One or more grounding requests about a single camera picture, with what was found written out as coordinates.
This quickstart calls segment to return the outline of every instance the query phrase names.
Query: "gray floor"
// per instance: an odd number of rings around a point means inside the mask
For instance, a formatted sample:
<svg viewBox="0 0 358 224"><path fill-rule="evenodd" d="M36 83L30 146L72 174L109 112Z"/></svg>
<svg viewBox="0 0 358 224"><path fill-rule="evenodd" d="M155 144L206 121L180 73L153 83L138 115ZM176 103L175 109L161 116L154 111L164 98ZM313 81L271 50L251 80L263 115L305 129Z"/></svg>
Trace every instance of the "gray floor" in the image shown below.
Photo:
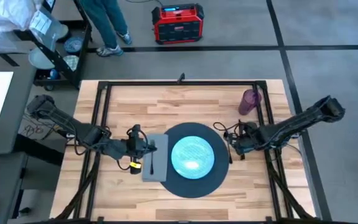
<svg viewBox="0 0 358 224"><path fill-rule="evenodd" d="M156 4L119 2L134 46L156 46L150 14ZM265 1L197 2L206 14L204 39L190 45L277 44ZM273 0L273 5L287 45L358 44L358 0ZM58 1L54 14L59 19L79 16L68 0ZM102 44L96 30L93 37L94 46ZM292 51L288 57L303 108L332 95L347 109L341 122L312 127L310 136L333 219L358 222L358 50ZM20 60L26 66L25 58ZM281 78L292 103L276 51L137 52L110 58L89 54L83 78L178 78L183 72L188 78ZM44 93L34 87L30 98ZM61 109L73 113L75 90L61 88L48 94Z"/></svg>

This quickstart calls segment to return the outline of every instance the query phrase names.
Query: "wooden table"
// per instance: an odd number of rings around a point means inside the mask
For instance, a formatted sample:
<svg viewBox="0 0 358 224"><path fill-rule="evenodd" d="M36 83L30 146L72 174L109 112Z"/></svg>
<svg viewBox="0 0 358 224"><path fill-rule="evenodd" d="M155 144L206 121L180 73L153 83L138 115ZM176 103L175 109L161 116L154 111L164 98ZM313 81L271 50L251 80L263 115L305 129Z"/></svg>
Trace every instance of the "wooden table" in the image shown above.
<svg viewBox="0 0 358 224"><path fill-rule="evenodd" d="M266 80L275 122L291 116L283 82ZM74 117L90 123L98 81L83 81ZM238 119L258 121L256 110L241 116L237 107L242 93L250 86L113 86L109 102L107 125L114 138L126 138L125 132L134 124L148 133L164 133L183 122L198 122L212 126L220 121L231 126ZM100 123L100 105L97 124ZM267 121L264 106L264 120ZM296 140L292 146L298 147ZM261 221L274 217L272 196L263 152L240 157L231 149L233 164L222 185L212 194L201 198L180 198L165 190L158 182L143 182L141 175L130 175L118 168L108 156L102 156L99 167L92 220L103 216L107 221L160 220L221 220ZM287 184L307 212L314 215L308 183L300 153L283 149L282 160ZM122 160L127 166L129 158ZM57 216L74 196L80 179L83 157L67 147L50 216ZM278 189L282 214L283 197ZM85 214L87 194L81 208Z"/></svg>

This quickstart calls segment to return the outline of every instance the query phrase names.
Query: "red power station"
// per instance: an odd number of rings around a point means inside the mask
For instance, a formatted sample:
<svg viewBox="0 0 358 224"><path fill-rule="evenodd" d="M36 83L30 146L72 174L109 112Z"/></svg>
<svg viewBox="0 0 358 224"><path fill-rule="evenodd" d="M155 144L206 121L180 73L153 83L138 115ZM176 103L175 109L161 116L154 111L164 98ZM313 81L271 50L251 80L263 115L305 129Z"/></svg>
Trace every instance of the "red power station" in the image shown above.
<svg viewBox="0 0 358 224"><path fill-rule="evenodd" d="M152 15L158 44L195 42L203 36L204 11L199 4L156 7Z"/></svg>

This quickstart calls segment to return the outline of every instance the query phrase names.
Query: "jeans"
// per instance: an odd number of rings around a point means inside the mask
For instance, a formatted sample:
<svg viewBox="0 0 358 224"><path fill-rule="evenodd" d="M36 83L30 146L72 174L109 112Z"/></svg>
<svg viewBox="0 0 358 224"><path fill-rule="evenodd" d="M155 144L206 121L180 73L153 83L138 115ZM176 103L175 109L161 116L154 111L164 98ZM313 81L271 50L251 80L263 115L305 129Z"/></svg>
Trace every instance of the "jeans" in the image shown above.
<svg viewBox="0 0 358 224"><path fill-rule="evenodd" d="M121 35L128 32L128 26L125 23L117 0L81 0L81 4L94 26L98 29L104 44L107 47L115 49L117 47L117 39L107 17L116 32Z"/></svg>

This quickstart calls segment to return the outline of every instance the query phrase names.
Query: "yellow tag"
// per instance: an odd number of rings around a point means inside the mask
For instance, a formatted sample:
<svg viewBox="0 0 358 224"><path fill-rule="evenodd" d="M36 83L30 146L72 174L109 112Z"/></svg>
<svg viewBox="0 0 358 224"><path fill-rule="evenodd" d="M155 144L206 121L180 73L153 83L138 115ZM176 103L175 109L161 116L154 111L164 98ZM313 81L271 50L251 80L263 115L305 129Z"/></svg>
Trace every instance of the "yellow tag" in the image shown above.
<svg viewBox="0 0 358 224"><path fill-rule="evenodd" d="M135 162L131 162L129 165L130 165L131 167L134 167L134 168L137 168L137 169L140 169L140 168L142 167L142 164L137 164L137 163L135 163Z"/></svg>

